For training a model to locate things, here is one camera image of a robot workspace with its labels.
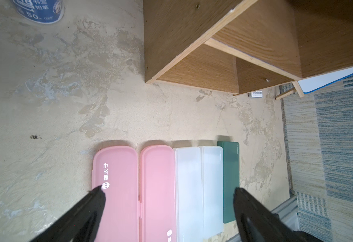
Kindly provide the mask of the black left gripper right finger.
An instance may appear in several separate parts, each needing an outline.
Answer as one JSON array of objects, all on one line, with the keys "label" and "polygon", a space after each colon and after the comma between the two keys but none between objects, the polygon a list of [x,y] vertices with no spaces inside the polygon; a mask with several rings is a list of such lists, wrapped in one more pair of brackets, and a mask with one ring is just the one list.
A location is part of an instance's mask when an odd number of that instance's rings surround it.
[{"label": "black left gripper right finger", "polygon": [[319,242],[303,231],[291,231],[244,188],[235,188],[233,206],[242,242]]}]

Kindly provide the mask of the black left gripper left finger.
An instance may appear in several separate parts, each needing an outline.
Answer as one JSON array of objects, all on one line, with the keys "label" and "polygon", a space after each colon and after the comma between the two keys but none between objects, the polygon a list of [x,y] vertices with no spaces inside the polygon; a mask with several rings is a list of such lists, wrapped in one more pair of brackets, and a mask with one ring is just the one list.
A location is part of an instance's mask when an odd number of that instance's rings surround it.
[{"label": "black left gripper left finger", "polygon": [[94,188],[33,242],[94,242],[106,203],[101,186]]}]

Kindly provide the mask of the pink pencil case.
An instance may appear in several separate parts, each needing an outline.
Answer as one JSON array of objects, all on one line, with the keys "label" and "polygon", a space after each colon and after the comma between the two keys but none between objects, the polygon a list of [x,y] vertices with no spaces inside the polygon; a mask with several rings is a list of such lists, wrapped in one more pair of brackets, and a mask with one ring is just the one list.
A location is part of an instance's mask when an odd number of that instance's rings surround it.
[{"label": "pink pencil case", "polygon": [[140,154],[140,241],[175,242],[175,153],[152,145]]},{"label": "pink pencil case", "polygon": [[96,242],[139,241],[138,157],[129,146],[107,147],[93,159],[92,188],[101,186],[106,202]]}]

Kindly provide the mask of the green pencil case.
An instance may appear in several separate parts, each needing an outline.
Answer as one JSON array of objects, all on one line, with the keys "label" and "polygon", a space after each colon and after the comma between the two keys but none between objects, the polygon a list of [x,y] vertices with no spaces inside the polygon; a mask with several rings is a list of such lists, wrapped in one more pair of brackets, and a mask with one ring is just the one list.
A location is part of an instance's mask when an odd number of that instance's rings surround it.
[{"label": "green pencil case", "polygon": [[238,142],[218,141],[223,151],[223,222],[235,221],[233,206],[235,188],[240,186],[240,145]]}]

